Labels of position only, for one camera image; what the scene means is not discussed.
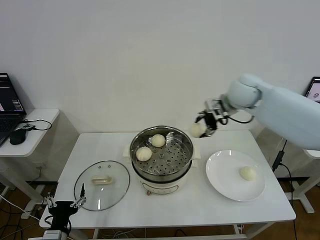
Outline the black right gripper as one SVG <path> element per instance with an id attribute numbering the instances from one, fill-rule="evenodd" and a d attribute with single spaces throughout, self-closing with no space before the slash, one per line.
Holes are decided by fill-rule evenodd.
<path id="1" fill-rule="evenodd" d="M 200 138 L 211 137 L 217 130 L 217 121 L 211 112 L 201 111 L 195 119 L 196 123 L 203 120 L 206 126 L 200 126 Z"/>

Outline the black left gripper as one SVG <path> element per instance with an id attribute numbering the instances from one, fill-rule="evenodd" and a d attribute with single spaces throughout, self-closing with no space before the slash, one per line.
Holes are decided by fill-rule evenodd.
<path id="1" fill-rule="evenodd" d="M 57 188 L 53 188 L 44 197 L 50 218 L 52 218 L 49 229 L 71 229 L 72 224 L 70 216 L 78 212 L 78 208 L 82 207 L 87 198 L 85 196 L 85 184 L 81 186 L 79 199 L 74 201 L 56 201 L 55 193 Z"/>

